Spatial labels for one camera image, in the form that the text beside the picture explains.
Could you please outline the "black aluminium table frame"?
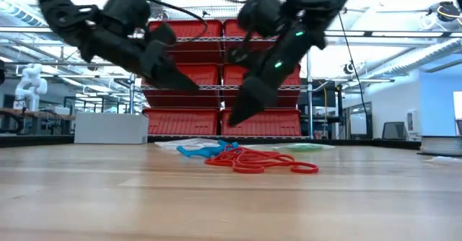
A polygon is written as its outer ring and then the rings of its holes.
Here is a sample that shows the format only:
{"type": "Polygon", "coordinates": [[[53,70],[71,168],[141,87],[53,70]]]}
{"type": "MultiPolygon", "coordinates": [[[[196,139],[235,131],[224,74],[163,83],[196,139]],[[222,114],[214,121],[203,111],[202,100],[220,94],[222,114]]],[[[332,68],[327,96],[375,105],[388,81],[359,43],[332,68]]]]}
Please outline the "black aluminium table frame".
{"type": "MultiPolygon", "coordinates": [[[[373,146],[392,149],[419,150],[418,141],[404,140],[338,140],[338,139],[310,139],[304,136],[201,136],[205,139],[224,140],[239,144],[293,144],[310,143],[331,146],[373,146]]],[[[19,146],[45,146],[59,144],[73,144],[73,135],[62,136],[0,136],[0,148],[19,146]]]]}

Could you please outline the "wooden workbench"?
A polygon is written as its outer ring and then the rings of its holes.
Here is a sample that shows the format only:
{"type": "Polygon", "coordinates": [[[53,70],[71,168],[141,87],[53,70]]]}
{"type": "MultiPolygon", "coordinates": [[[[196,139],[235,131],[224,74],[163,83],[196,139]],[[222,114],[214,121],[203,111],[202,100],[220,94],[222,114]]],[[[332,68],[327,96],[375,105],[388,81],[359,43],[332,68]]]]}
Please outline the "wooden workbench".
{"type": "Polygon", "coordinates": [[[0,134],[50,136],[68,135],[74,115],[59,115],[52,110],[0,108],[0,134]]]}

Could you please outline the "silver ventilation duct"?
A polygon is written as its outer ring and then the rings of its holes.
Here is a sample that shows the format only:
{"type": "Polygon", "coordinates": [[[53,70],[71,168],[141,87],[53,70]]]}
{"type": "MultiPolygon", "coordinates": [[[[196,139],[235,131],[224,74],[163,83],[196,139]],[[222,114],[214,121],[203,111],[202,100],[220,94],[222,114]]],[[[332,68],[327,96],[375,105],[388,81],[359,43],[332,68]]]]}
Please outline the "silver ventilation duct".
{"type": "Polygon", "coordinates": [[[462,38],[455,38],[443,43],[431,45],[427,48],[410,51],[400,58],[397,58],[394,63],[384,66],[380,70],[376,69],[375,73],[370,74],[370,79],[407,73],[424,64],[450,55],[453,51],[459,48],[462,48],[462,38]]]}

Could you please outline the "black upright stand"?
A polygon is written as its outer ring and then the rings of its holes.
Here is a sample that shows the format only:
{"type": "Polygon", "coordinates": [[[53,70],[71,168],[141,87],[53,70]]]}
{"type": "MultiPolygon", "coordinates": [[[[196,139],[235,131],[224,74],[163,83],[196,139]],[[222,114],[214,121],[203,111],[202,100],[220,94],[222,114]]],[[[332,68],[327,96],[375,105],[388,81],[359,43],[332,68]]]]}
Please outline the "black upright stand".
{"type": "Polygon", "coordinates": [[[336,135],[336,139],[340,137],[343,132],[344,122],[343,122],[343,102],[342,102],[342,85],[339,84],[336,86],[336,93],[337,93],[337,111],[338,111],[338,131],[336,135]]]}

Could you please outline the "white cardboard box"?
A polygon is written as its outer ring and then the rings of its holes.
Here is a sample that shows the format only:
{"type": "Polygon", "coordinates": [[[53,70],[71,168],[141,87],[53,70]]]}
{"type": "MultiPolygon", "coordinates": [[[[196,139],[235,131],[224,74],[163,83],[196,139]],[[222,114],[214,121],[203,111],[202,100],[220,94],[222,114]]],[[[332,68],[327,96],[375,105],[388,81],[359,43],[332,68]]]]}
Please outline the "white cardboard box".
{"type": "Polygon", "coordinates": [[[146,144],[149,120],[145,115],[77,113],[75,144],[146,144]]]}

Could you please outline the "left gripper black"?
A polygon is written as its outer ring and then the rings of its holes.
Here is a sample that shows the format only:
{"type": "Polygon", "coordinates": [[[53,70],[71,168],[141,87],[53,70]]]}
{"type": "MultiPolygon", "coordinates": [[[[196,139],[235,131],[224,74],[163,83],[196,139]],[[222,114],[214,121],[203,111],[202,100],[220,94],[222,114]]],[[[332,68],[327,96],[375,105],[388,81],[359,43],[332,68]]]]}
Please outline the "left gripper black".
{"type": "Polygon", "coordinates": [[[167,43],[159,38],[121,37],[103,28],[93,29],[81,44],[81,57],[87,63],[97,56],[142,76],[160,89],[197,91],[199,86],[181,73],[167,57],[167,43]]]}

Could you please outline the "dark office chair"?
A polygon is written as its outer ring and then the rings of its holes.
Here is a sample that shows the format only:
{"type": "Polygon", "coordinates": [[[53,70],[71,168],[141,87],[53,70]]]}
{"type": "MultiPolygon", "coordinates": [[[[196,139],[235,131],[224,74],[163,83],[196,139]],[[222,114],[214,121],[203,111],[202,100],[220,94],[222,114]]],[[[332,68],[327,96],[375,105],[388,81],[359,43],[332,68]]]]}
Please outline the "dark office chair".
{"type": "Polygon", "coordinates": [[[382,139],[407,140],[407,130],[404,122],[385,122],[382,139]]]}

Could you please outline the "white framed board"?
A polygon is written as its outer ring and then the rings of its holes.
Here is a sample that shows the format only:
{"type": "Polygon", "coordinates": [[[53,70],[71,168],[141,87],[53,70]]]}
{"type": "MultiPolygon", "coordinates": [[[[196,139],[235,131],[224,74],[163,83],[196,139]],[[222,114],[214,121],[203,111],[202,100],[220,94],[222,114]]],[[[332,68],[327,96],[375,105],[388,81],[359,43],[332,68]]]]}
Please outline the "white framed board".
{"type": "Polygon", "coordinates": [[[349,137],[354,140],[373,138],[372,103],[354,105],[346,109],[349,137]]]}

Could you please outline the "white wall dispenser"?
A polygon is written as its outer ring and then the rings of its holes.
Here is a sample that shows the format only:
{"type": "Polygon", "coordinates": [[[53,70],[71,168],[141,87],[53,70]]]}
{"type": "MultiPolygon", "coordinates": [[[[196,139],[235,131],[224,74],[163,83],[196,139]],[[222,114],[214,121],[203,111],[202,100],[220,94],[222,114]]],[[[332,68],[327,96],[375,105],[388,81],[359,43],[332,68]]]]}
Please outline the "white wall dispenser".
{"type": "Polygon", "coordinates": [[[408,110],[406,113],[406,126],[409,134],[419,135],[421,123],[419,111],[417,109],[408,110]]]}

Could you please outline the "dark monitor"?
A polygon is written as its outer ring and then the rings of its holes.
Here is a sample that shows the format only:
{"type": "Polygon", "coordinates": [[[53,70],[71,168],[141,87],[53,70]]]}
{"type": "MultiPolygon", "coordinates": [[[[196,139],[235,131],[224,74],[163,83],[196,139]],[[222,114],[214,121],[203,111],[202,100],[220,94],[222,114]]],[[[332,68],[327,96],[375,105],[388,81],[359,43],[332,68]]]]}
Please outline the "dark monitor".
{"type": "MultiPolygon", "coordinates": [[[[318,92],[312,93],[313,106],[327,106],[328,108],[335,108],[337,104],[336,91],[334,89],[322,89],[318,92]]],[[[307,92],[301,92],[297,101],[298,105],[308,105],[309,97],[307,92]]]]}

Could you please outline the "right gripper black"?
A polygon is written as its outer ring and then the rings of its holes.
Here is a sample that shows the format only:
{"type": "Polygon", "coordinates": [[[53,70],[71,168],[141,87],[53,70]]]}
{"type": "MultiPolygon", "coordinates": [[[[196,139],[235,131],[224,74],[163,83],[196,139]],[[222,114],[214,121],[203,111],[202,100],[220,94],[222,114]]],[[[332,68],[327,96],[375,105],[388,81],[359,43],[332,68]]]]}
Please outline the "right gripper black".
{"type": "Polygon", "coordinates": [[[278,88],[312,46],[325,48],[323,30],[312,30],[297,22],[284,31],[252,66],[252,74],[238,90],[228,124],[236,126],[274,104],[278,88]]]}

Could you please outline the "green rubber band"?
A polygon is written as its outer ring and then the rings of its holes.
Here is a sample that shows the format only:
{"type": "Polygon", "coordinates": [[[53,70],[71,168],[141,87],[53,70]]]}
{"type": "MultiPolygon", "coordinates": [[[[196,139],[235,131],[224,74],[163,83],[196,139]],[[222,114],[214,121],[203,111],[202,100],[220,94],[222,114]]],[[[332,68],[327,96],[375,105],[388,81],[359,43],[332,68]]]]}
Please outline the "green rubber band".
{"type": "Polygon", "coordinates": [[[283,147],[284,150],[288,152],[315,152],[322,149],[328,149],[329,146],[324,146],[322,144],[309,144],[309,143],[297,143],[297,144],[288,144],[283,147]]]}

